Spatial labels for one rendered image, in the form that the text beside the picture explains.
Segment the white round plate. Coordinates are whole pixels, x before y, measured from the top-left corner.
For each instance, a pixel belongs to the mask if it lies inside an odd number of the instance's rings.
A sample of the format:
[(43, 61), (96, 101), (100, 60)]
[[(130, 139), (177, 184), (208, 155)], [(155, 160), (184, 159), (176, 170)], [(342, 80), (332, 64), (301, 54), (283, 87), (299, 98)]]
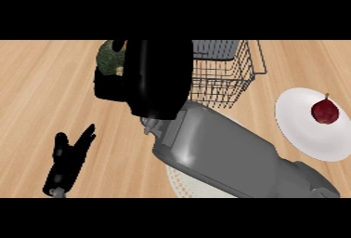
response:
[(279, 95), (274, 116), (279, 129), (289, 143), (311, 158), (338, 162), (351, 155), (351, 119), (339, 106), (339, 118), (322, 124), (311, 115), (313, 105), (324, 94), (310, 88), (295, 87)]

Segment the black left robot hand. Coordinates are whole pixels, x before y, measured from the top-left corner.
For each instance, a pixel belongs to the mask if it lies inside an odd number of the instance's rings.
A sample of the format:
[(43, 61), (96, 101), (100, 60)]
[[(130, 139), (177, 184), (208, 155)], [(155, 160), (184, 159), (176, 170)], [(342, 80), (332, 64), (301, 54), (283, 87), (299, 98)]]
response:
[(78, 178), (94, 138), (94, 125), (87, 127), (74, 145), (68, 144), (65, 132), (56, 134), (52, 152), (53, 165), (43, 187), (43, 193), (47, 196), (52, 196), (49, 191), (56, 188), (62, 188), (65, 193), (69, 192)]

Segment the dark red pear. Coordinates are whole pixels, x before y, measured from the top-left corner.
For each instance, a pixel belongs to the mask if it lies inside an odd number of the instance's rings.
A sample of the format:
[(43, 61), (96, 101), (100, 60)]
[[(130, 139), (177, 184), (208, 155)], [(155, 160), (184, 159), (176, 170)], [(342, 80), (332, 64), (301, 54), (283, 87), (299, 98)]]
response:
[(329, 94), (324, 94), (324, 99), (320, 100), (311, 107), (311, 115), (320, 124), (330, 125), (339, 119), (339, 109), (329, 99)]

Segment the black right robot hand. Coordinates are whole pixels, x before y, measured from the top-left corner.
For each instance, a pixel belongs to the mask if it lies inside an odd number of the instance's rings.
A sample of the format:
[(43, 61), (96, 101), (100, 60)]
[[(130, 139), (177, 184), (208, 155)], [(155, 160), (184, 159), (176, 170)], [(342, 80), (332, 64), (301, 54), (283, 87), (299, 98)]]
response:
[(174, 120), (192, 83), (193, 44), (189, 39), (124, 40), (125, 64), (119, 75), (94, 70), (94, 96), (125, 102), (131, 114)]

